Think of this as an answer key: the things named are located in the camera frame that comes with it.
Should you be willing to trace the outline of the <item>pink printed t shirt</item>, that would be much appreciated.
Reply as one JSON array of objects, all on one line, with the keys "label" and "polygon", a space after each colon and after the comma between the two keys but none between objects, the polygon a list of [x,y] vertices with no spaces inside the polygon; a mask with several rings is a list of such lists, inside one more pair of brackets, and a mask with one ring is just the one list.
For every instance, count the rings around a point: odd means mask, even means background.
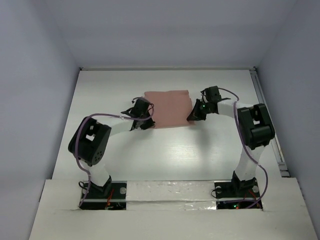
[{"label": "pink printed t shirt", "polygon": [[186,127],[195,124],[187,117],[193,110],[188,90],[146,91],[144,97],[154,104],[152,116],[156,129]]}]

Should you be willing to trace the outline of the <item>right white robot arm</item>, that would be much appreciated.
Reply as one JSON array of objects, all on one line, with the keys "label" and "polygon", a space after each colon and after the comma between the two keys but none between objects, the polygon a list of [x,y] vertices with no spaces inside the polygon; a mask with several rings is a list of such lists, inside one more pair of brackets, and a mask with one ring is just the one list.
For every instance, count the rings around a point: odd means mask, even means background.
[{"label": "right white robot arm", "polygon": [[220,87],[212,86],[201,91],[187,117],[188,121],[205,121],[208,114],[218,114],[234,119],[242,144],[239,163],[232,174],[230,190],[235,196],[242,196],[255,181],[259,160],[275,137],[275,129],[265,104],[248,105],[240,103],[240,98],[225,97]]}]

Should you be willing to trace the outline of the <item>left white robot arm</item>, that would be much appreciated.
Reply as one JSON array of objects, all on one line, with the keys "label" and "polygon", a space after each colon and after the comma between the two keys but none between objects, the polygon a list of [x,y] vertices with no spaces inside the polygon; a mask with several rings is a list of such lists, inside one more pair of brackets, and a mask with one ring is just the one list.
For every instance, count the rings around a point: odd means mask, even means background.
[{"label": "left white robot arm", "polygon": [[120,115],[94,113],[81,121],[68,144],[79,168],[88,175],[88,187],[97,196],[110,194],[112,178],[102,162],[109,138],[124,132],[147,130],[155,126],[155,105],[144,97],[135,97],[133,106]]}]

